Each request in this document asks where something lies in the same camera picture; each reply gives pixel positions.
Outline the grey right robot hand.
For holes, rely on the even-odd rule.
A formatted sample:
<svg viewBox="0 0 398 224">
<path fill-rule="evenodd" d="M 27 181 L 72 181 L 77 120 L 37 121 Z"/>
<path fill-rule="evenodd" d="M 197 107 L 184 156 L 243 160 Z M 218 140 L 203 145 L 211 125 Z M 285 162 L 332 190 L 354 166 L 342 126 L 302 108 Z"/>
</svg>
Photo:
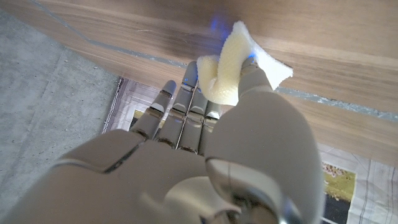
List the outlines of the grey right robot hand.
<svg viewBox="0 0 398 224">
<path fill-rule="evenodd" d="M 167 82 L 130 131 L 62 156 L 5 223 L 320 223 L 320 154 L 303 115 L 257 63 L 241 65 L 238 104 L 171 110 Z"/>
</svg>

